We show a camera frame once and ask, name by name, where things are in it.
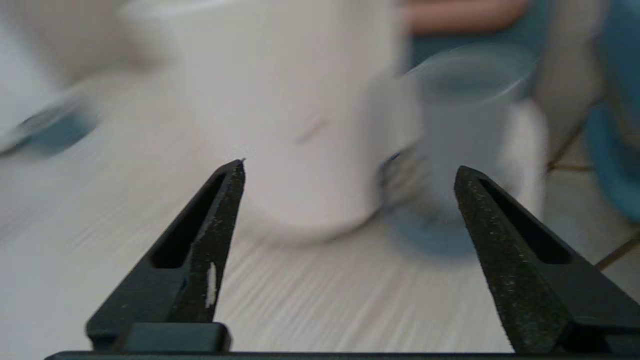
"clear plastic cup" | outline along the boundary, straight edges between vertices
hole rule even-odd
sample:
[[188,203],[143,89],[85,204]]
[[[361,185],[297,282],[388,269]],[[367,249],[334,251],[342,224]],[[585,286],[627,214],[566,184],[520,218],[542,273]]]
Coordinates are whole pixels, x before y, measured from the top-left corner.
[[512,185],[500,160],[509,107],[526,93],[535,63],[525,49],[490,43],[436,54],[412,71],[425,122],[418,145],[425,201],[433,211],[459,220],[453,184],[461,165]]

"blue object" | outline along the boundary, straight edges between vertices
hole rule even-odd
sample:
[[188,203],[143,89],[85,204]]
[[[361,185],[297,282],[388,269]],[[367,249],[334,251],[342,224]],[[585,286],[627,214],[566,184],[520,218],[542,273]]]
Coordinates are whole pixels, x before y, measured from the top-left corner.
[[540,57],[547,40],[552,6],[551,0],[531,1],[529,10],[522,19],[509,29],[499,33],[489,35],[415,37],[412,42],[411,68],[419,65],[431,55],[439,53],[440,51],[481,41],[515,42]]
[[640,150],[622,141],[607,103],[591,110],[586,136],[602,191],[631,222],[640,223]]
[[74,145],[92,130],[85,115],[80,106],[62,105],[27,119],[19,128],[27,134],[30,147],[56,154]]
[[640,129],[640,1],[610,1],[599,56],[609,86],[624,104],[627,117]]

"floor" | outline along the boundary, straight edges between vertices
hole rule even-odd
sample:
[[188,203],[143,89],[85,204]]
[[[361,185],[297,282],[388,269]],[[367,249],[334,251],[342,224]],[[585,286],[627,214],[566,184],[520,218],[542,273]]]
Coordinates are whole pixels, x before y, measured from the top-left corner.
[[548,173],[545,223],[640,302],[640,226],[598,189],[584,129],[578,126],[565,145]]
[[[223,161],[165,81],[102,78],[87,95],[111,121],[63,155],[0,158],[7,358],[89,349],[86,319]],[[640,300],[637,229],[602,198],[577,139],[548,175],[545,222]],[[349,241],[283,247],[239,218],[216,314],[236,350],[512,351],[467,238],[425,253],[373,221]]]

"wooden table surface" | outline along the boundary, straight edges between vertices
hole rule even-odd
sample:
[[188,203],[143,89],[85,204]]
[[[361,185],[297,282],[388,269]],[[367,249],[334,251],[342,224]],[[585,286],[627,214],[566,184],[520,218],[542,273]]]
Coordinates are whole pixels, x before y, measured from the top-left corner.
[[[100,110],[85,139],[0,158],[3,358],[89,349],[85,321],[223,161],[170,76],[110,74],[82,92]],[[519,199],[541,215],[534,120],[519,116],[514,130],[531,138],[519,141]],[[450,244],[454,255],[429,253],[384,218],[327,243],[268,236],[241,208],[215,319],[234,350],[511,351],[468,239]]]

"white table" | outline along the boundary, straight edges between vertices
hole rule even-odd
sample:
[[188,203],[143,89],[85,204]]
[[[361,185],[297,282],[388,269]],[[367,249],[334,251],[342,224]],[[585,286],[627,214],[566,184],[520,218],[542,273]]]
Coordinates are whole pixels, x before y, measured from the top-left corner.
[[[89,349],[85,321],[222,164],[170,75],[111,74],[83,92],[102,110],[85,139],[51,158],[0,158],[7,359]],[[516,130],[527,139],[520,201],[540,215],[546,134],[528,106]],[[235,350],[511,351],[473,253],[416,252],[379,220],[334,242],[278,247],[245,213],[216,313]]]

